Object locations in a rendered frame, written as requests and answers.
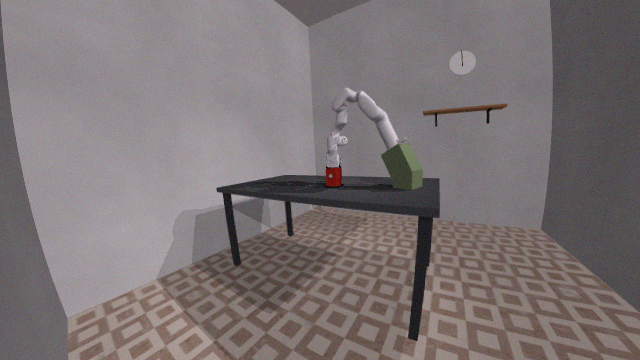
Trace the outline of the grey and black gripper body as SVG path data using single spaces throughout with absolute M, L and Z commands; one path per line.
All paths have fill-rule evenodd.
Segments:
M 328 168 L 338 167 L 340 163 L 339 154 L 328 154 L 326 159 L 326 166 Z

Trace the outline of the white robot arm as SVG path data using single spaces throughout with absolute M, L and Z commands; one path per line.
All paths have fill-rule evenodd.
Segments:
M 359 93 L 359 94 L 358 94 Z M 340 91 L 332 104 L 332 110 L 336 112 L 336 124 L 332 131 L 332 136 L 339 136 L 340 131 L 347 123 L 347 106 L 345 101 L 350 103 L 358 102 L 359 108 L 364 114 L 371 120 L 376 121 L 377 129 L 386 145 L 387 151 L 406 140 L 406 138 L 398 139 L 387 114 L 380 109 L 375 102 L 370 99 L 363 91 L 357 91 L 354 93 L 349 88 L 344 88 Z M 362 97 L 361 97 L 362 96 Z M 347 100 L 346 100 L 347 99 Z M 328 137 L 327 138 L 328 154 L 338 154 L 337 146 L 344 146 L 347 144 L 347 138 L 340 137 Z

